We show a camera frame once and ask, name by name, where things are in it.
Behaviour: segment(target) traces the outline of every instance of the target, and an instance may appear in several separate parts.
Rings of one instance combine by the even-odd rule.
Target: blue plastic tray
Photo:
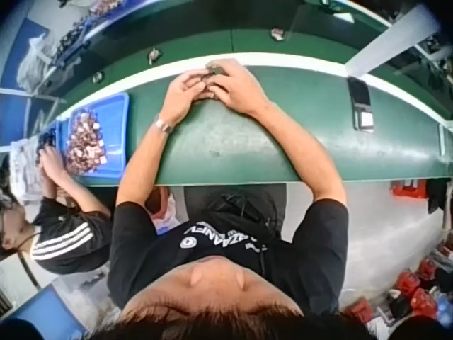
[[[71,114],[68,124],[68,136],[74,119],[83,109],[94,111],[101,125],[102,138],[105,143],[107,163],[98,166],[96,171],[81,176],[120,179],[126,167],[126,127],[129,95],[125,92],[95,101],[78,108]]]

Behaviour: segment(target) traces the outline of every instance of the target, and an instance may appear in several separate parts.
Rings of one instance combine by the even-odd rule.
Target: hand
[[[51,179],[49,178],[49,176],[46,174],[45,170],[44,170],[44,166],[42,165],[42,161],[40,161],[39,165],[38,165],[38,171],[40,172],[40,175],[41,175],[41,179],[43,181],[51,181]]]
[[[42,172],[45,172],[53,181],[66,171],[62,155],[54,147],[45,147],[40,150],[40,160]]]
[[[159,118],[175,126],[187,115],[193,101],[212,97],[212,94],[204,92],[206,85],[201,80],[208,73],[207,69],[195,69],[174,79],[168,87]]]
[[[451,196],[453,193],[453,178],[447,184],[447,196]]]
[[[258,80],[237,60],[214,60],[207,67],[219,67],[226,73],[215,74],[205,82],[207,90],[213,92],[229,108],[256,118],[270,105]]]

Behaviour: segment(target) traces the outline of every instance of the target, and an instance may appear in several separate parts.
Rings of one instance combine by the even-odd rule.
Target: red object
[[[421,315],[432,319],[436,318],[437,303],[422,288],[415,291],[411,299],[411,307],[413,308],[414,315]]]
[[[420,286],[420,279],[410,271],[403,271],[399,274],[395,288],[401,291],[401,294],[412,297],[415,290]]]
[[[361,297],[355,304],[347,307],[344,313],[358,318],[364,324],[373,319],[373,309],[364,297]]]
[[[421,261],[417,270],[418,277],[424,281],[434,280],[435,272],[436,265],[429,259],[424,259],[423,261]]]
[[[395,196],[405,196],[412,198],[428,198],[426,194],[426,180],[415,179],[411,181],[409,186],[405,186],[403,181],[392,181],[391,192]]]

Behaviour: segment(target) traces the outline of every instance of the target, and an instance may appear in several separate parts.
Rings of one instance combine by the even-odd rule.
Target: plastic bag
[[[38,201],[42,198],[41,175],[35,165],[37,147],[38,136],[11,143],[11,192],[20,201]]]
[[[181,224],[176,218],[176,201],[172,193],[168,196],[167,211],[164,218],[153,218],[152,220],[158,235],[162,235]]]
[[[30,49],[19,65],[16,80],[22,89],[32,94],[44,79],[57,51],[57,43],[51,34],[45,36],[45,33],[29,39],[28,43]]]

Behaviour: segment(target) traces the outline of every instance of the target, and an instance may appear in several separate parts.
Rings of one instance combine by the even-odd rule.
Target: t-shirt logo
[[[194,248],[196,245],[197,245],[197,239],[192,236],[189,236],[189,237],[186,237],[185,239],[183,239],[183,241],[181,241],[180,247],[182,249],[189,249],[189,248]]]

